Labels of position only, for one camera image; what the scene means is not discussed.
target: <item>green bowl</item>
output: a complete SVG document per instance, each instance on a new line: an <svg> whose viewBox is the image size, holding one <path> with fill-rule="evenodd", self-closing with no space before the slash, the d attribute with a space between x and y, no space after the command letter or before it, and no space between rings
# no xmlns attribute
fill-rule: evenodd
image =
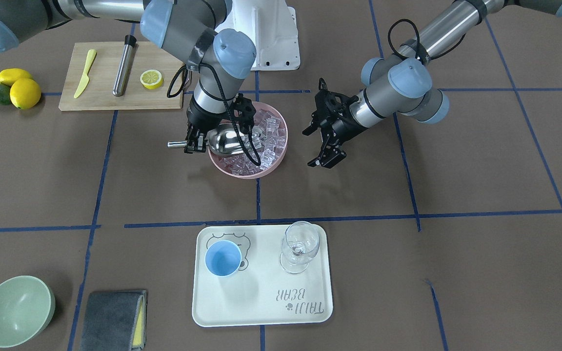
<svg viewBox="0 0 562 351"><path fill-rule="evenodd" d="M0 347L13 347L35 337L53 317L56 301L42 280L30 275L0 284Z"/></svg>

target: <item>cutting board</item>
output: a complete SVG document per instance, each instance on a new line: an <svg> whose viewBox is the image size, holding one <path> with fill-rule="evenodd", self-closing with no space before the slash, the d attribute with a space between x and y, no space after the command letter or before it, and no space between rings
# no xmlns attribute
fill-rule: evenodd
<svg viewBox="0 0 562 351"><path fill-rule="evenodd" d="M167 98L166 91L173 75L183 63L148 41L139 41L136 44L134 63L125 94L121 97L112 95L123 46L122 41L75 44L60 98L61 111L180 109L182 107L183 93L174 98ZM73 98L80 83L89 49L97 50L97 57L88 73L90 82L80 97ZM149 90L140 83L140 75L147 69L157 69L162 73L164 83L158 89ZM175 82L173 92L177 91L180 84L181 78Z"/></svg>

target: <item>cup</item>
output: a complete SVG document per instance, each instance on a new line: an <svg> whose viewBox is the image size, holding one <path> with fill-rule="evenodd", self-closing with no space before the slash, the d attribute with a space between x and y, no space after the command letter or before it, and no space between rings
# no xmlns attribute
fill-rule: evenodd
<svg viewBox="0 0 562 351"><path fill-rule="evenodd" d="M301 220L287 229L281 240L281 267L290 274L299 274L307 269L309 262L318 254L320 234L314 224Z"/></svg>
<svg viewBox="0 0 562 351"><path fill-rule="evenodd" d="M220 240L212 244L205 253L207 269L219 277L226 277L240 268L241 251L235 242Z"/></svg>

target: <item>pink bowl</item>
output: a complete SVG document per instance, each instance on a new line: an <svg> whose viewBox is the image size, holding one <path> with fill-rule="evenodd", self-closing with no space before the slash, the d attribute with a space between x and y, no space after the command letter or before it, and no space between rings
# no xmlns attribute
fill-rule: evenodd
<svg viewBox="0 0 562 351"><path fill-rule="evenodd" d="M283 145L283 151L281 151L281 155L279 155L279 157L277 157L274 160L274 162L272 162L272 166L268 167L267 169L264 169L263 171L260 171L259 173L250 174L250 175L243 175L243 176L241 175L240 176L240 175L231 173L230 170L225 169L223 167L223 165L221 165L221 160L223 159L223 157L215 155L210 150L207 150L207 153L209 154L209 158L212 159L212 163L214 164L214 166L216 166L217 169L220 169L221 172L223 172L227 175L230 175L232 177L241 178L241 179L256 179L256 178L261 178L264 175L270 174L272 171L274 171L274 169L276 169L279 166L279 164L283 160L283 157L285 156L285 152L287 151L288 129L287 129L287 124L285 124L285 119L283 118L283 116L281 116L281 113L279 113L279 111L277 111L277 109L275 109L274 107L272 107L268 104L264 104L263 102L253 101L253 106L257 110L261 109L261 110L264 110L264 111L270 111L276 117L281 118L281 123L280 123L279 127L285 128L285 144Z"/></svg>

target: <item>wine glass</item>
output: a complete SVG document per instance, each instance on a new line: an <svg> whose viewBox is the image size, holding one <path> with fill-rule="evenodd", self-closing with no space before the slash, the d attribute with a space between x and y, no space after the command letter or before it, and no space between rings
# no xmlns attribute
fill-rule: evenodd
<svg viewBox="0 0 562 351"><path fill-rule="evenodd" d="M299 274L307 269L309 262L318 254L320 234L314 224L301 220L287 229L281 240L281 267L290 274Z"/></svg>

